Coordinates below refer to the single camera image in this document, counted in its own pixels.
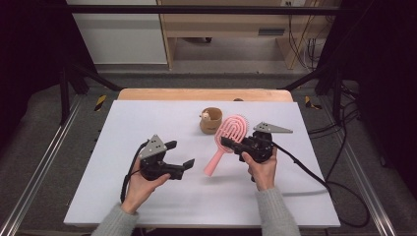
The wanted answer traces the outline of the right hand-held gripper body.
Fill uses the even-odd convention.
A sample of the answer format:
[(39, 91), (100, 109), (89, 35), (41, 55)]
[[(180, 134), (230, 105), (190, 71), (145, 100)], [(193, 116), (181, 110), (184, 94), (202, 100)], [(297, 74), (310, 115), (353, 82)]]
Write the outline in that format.
[(261, 122), (254, 127), (251, 136), (244, 138), (240, 143), (233, 144), (233, 152), (239, 155), (239, 160), (242, 162), (244, 162), (243, 152), (246, 152), (255, 162), (263, 163), (272, 156), (274, 133), (291, 134), (292, 130)]

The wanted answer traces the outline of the person's left hand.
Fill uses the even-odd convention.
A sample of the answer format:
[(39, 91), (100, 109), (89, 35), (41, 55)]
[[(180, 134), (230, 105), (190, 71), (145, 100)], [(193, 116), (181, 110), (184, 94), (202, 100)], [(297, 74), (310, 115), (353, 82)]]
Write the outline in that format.
[(121, 204), (122, 210), (129, 214), (135, 214), (154, 190), (170, 178), (169, 174), (164, 174), (156, 180), (149, 181), (142, 176), (140, 169), (140, 163), (136, 162), (130, 176), (125, 200)]

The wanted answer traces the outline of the pink hairbrush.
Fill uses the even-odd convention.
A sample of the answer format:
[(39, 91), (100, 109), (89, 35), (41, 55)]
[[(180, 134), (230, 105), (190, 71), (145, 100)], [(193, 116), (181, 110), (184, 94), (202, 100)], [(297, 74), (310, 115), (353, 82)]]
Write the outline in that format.
[(225, 153), (232, 152), (230, 147), (221, 143), (222, 138), (231, 140), (234, 143), (240, 143), (247, 135), (248, 122), (245, 117), (239, 114), (231, 115), (224, 119), (214, 135), (214, 142), (217, 145), (217, 151), (208, 162), (204, 169), (207, 176), (211, 176)]

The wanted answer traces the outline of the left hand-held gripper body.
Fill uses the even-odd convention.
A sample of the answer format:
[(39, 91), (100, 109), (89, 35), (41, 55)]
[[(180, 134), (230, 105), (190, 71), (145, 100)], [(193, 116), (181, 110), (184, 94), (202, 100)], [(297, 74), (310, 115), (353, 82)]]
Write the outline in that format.
[(156, 180), (164, 174), (169, 174), (171, 180), (182, 179), (185, 171), (183, 165), (168, 164), (164, 161), (168, 152), (164, 144), (158, 135), (153, 135), (139, 153), (141, 174), (149, 181)]

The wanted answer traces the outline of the white board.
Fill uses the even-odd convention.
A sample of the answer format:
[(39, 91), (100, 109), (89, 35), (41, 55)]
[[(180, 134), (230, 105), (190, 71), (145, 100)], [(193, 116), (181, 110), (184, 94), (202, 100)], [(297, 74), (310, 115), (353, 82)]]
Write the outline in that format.
[[(98, 224), (119, 203), (124, 176), (138, 147), (159, 135), (164, 142), (177, 142), (166, 154), (166, 162), (195, 159), (195, 164), (181, 180), (170, 180), (152, 193), (139, 209), (139, 225), (259, 226), (256, 186), (237, 155), (225, 154), (211, 176), (204, 173), (217, 150), (213, 137), (203, 134), (199, 126), (200, 114), (209, 106), (207, 101), (114, 101), (65, 223)], [(323, 174), (297, 103), (219, 101), (216, 107), (224, 116), (244, 116), (250, 128), (266, 122), (292, 130), (272, 137), (281, 147), (275, 183), (299, 226), (339, 226), (328, 191), (319, 182)]]

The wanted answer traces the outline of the black metal frame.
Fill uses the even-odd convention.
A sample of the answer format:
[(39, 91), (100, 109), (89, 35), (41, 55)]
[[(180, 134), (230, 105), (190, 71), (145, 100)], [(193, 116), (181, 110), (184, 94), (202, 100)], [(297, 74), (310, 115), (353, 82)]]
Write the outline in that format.
[(336, 16), (341, 13), (341, 9), (338, 7), (59, 5), (58, 8), (70, 14), (223, 14)]

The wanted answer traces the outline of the black curtain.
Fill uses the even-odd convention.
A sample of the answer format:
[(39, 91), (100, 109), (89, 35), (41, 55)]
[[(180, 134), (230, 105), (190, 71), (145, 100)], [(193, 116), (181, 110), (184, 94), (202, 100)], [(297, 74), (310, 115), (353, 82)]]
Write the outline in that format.
[(387, 162), (417, 199), (417, 0), (341, 0), (320, 62), (345, 37), (344, 80), (359, 85), (359, 107)]
[(0, 0), (0, 148), (12, 138), (30, 97), (59, 83), (65, 71), (73, 88), (88, 91), (84, 77), (64, 60), (94, 71), (72, 14), (47, 10), (66, 0)]

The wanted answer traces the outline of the light wooden desk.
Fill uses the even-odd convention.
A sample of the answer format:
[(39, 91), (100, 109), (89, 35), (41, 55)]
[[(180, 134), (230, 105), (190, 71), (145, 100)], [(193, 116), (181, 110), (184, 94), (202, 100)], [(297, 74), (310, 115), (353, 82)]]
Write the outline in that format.
[[(156, 0), (159, 6), (261, 6), (338, 7), (341, 0)], [(292, 70), (300, 59), (305, 41), (325, 39), (332, 16), (204, 15), (162, 14), (162, 30), (168, 43), (168, 60), (173, 60), (170, 41), (180, 37), (271, 37), (278, 44), (284, 62)]]

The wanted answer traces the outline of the yellow black striped tape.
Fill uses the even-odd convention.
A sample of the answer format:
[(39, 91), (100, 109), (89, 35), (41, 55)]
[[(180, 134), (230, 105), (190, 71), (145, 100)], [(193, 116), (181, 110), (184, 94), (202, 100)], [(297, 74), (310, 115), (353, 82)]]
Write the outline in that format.
[(323, 109), (320, 105), (313, 104), (311, 99), (310, 99), (310, 96), (305, 96), (305, 106), (307, 108), (312, 108), (312, 109), (316, 109), (316, 110)]
[(105, 99), (106, 99), (106, 95), (105, 95), (105, 94), (101, 95), (101, 96), (98, 98), (98, 100), (97, 100), (97, 102), (96, 102), (96, 105), (95, 105), (95, 108), (94, 108), (94, 111), (99, 111), (99, 110), (101, 109), (101, 107), (102, 107), (102, 105), (103, 105), (103, 103), (104, 103)]

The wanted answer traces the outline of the person's right hand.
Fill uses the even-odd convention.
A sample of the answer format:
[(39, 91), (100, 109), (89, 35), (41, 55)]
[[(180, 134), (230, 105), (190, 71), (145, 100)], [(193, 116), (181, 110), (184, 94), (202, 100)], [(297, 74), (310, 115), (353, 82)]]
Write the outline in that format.
[(242, 156), (248, 165), (248, 173), (254, 178), (259, 191), (266, 191), (275, 187), (274, 179), (277, 164), (275, 147), (272, 149), (271, 157), (262, 163), (256, 162), (246, 152), (243, 152)]

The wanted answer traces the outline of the wooden table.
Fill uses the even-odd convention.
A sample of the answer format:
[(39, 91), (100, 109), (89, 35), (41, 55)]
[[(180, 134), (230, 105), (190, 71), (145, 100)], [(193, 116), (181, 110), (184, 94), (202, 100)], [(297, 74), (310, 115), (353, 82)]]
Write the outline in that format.
[(264, 88), (124, 88), (118, 100), (220, 100), (292, 102), (285, 89)]

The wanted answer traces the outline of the white cabinet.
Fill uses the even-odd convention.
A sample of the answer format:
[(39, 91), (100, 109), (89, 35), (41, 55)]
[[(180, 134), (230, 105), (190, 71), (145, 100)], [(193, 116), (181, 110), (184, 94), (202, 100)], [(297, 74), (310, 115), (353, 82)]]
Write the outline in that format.
[(74, 14), (96, 65), (166, 64), (158, 14)]

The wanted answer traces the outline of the metal floor rail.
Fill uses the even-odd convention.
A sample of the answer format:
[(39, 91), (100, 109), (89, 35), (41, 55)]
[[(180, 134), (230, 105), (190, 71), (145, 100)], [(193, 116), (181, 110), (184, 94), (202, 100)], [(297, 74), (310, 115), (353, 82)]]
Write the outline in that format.
[(380, 236), (397, 236), (377, 193), (375, 192), (364, 169), (360, 165), (350, 143), (346, 143), (344, 145), (343, 152), (345, 153), (346, 162), (350, 168), (352, 176), (355, 179), (356, 185), (358, 186), (361, 196), (368, 207)]
[(55, 159), (55, 156), (64, 143), (65, 138), (79, 113), (80, 106), (84, 99), (85, 97), (83, 95), (76, 95), (74, 97), (70, 106), (68, 118), (58, 127), (39, 164), (31, 175), (23, 193), (19, 197), (19, 200), (15, 204), (12, 212), (4, 221), (3, 225), (0, 227), (0, 236), (15, 236), (18, 232), (18, 229), (25, 218), (31, 203), (33, 202), (38, 189), (40, 188), (51, 164)]

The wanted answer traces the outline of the brown cup with small figure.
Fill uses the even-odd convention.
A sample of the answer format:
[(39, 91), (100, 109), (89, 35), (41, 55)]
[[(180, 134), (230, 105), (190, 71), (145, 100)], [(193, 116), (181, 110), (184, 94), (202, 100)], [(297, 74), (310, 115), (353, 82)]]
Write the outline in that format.
[(205, 108), (200, 115), (200, 128), (204, 134), (215, 134), (222, 123), (222, 111), (217, 107)]

